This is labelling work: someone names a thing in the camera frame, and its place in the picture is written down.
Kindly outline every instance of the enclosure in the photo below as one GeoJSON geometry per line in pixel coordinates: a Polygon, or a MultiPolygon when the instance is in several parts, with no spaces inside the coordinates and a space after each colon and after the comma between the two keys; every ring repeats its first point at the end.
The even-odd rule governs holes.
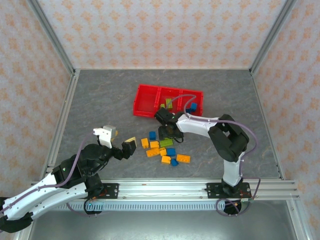
{"type": "MultiPolygon", "coordinates": [[[[4,0],[0,197],[50,174],[94,128],[115,126],[112,144],[136,137],[137,148],[99,172],[103,183],[119,184],[117,199],[92,203],[105,216],[81,217],[63,204],[0,239],[70,239],[75,232],[77,239],[318,239],[317,3],[4,0]],[[138,88],[144,93],[136,97],[138,88]],[[228,114],[258,139],[242,173],[252,191],[259,178],[261,185],[242,216],[220,216],[205,191],[224,174],[209,138],[186,133],[175,142],[178,154],[190,156],[176,167],[142,147],[150,131],[158,135],[159,104],[192,91],[199,91],[196,115],[228,114]]],[[[173,111],[187,101],[177,100],[173,111]]],[[[69,204],[81,212],[83,203],[69,204]]]]}

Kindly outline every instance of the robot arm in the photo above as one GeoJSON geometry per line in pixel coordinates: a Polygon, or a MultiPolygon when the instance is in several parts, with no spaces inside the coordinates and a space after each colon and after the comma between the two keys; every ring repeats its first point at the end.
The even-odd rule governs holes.
{"type": "MultiPolygon", "coordinates": [[[[218,154],[223,158],[224,174],[222,184],[224,191],[232,195],[242,182],[241,158],[247,150],[249,137],[241,127],[229,123],[210,122],[210,118],[199,117],[201,120],[190,119],[183,112],[170,113],[161,108],[155,118],[162,124],[159,127],[159,138],[183,138],[183,133],[198,134],[210,138],[218,154]]],[[[224,114],[213,120],[234,121],[224,114]]]]}
{"type": "Polygon", "coordinates": [[[116,136],[116,128],[104,126],[95,128],[93,134],[98,137],[98,144],[89,144],[81,150],[76,167],[68,182],[60,187],[55,185],[63,183],[71,172],[76,155],[64,160],[56,166],[44,179],[33,185],[17,196],[0,197],[0,230],[14,233],[28,227],[31,222],[56,208],[75,199],[97,197],[103,190],[103,184],[98,171],[104,168],[109,159],[128,159],[136,150],[135,138],[130,138],[122,143],[122,149],[112,145],[116,136]],[[13,202],[26,195],[16,204],[13,202]]]}

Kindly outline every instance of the orange lego brick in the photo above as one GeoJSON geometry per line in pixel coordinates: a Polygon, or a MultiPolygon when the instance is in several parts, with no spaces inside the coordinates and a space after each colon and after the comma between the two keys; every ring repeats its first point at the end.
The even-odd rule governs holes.
{"type": "Polygon", "coordinates": [[[162,159],[161,159],[161,163],[162,164],[170,164],[171,162],[171,157],[169,156],[162,156],[162,159]]]}
{"type": "Polygon", "coordinates": [[[188,155],[182,155],[182,154],[177,154],[176,155],[176,160],[180,163],[188,164],[190,163],[190,156],[188,155]]]}
{"type": "Polygon", "coordinates": [[[142,147],[143,147],[144,149],[149,148],[148,138],[142,138],[142,139],[141,139],[141,144],[142,144],[142,147]]]}
{"type": "Polygon", "coordinates": [[[160,148],[159,150],[160,150],[160,155],[161,155],[161,156],[167,155],[167,149],[166,149],[165,147],[162,147],[162,148],[160,148]]]}
{"type": "Polygon", "coordinates": [[[160,150],[158,147],[156,148],[152,148],[150,150],[146,151],[146,155],[150,158],[150,157],[154,157],[154,156],[158,156],[160,155],[160,150]]]}
{"type": "Polygon", "coordinates": [[[150,142],[150,148],[159,148],[159,142],[158,141],[151,141],[150,142]]]}

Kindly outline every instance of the gray stone surface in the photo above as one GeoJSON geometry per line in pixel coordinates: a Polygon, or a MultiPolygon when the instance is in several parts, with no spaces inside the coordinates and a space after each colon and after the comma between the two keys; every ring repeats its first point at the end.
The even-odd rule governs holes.
{"type": "MultiPolygon", "coordinates": [[[[139,84],[170,86],[204,92],[203,116],[231,115],[250,127],[259,139],[257,150],[246,157],[243,176],[278,178],[274,154],[247,70],[81,70],[56,165],[74,155],[83,137],[93,128],[113,125],[119,131],[114,144],[131,137],[138,147],[128,160],[111,159],[99,173],[102,178],[222,178],[223,160],[210,139],[186,133],[184,142],[174,143],[178,154],[190,155],[189,164],[178,167],[161,164],[161,157],[148,158],[141,138],[149,131],[158,134],[154,118],[133,116],[133,102],[139,84]]],[[[254,145],[249,135],[248,149],[254,145]]],[[[95,143],[92,137],[88,143],[95,143]]]]}

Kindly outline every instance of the pink wallpaper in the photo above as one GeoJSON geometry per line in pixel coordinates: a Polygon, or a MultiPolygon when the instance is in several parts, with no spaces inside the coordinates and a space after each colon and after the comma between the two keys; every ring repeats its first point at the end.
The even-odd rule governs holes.
{"type": "Polygon", "coordinates": [[[285,0],[39,0],[75,68],[251,67],[285,0]]]}
{"type": "Polygon", "coordinates": [[[320,5],[297,1],[254,77],[288,179],[320,236],[320,5]]]}
{"type": "Polygon", "coordinates": [[[26,0],[2,0],[0,16],[0,196],[11,197],[39,180],[70,75],[26,0]]]}

